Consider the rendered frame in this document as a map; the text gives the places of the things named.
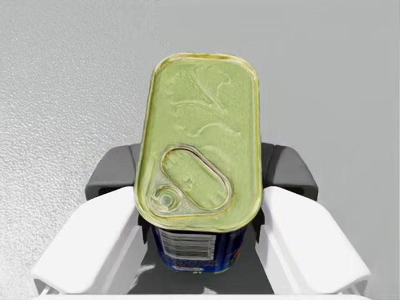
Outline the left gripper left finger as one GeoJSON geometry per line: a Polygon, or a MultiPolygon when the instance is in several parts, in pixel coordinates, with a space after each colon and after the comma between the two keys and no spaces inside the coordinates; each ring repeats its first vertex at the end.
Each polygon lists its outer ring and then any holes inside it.
{"type": "Polygon", "coordinates": [[[110,149],[32,269],[39,294],[127,294],[148,250],[134,203],[140,145],[110,149]]]}

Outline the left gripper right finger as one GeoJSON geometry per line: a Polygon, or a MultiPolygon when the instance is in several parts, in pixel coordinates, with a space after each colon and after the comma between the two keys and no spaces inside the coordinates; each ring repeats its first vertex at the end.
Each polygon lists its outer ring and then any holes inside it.
{"type": "Polygon", "coordinates": [[[256,253],[274,294],[365,294],[371,272],[291,147],[261,146],[263,200],[256,253]]]}

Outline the green and blue rectangular can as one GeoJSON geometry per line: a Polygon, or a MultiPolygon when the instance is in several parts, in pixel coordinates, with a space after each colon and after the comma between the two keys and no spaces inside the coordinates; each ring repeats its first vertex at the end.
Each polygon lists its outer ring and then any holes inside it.
{"type": "Polygon", "coordinates": [[[259,79],[244,59],[177,53],[151,76],[134,200],[162,262],[222,273],[263,200],[259,79]]]}

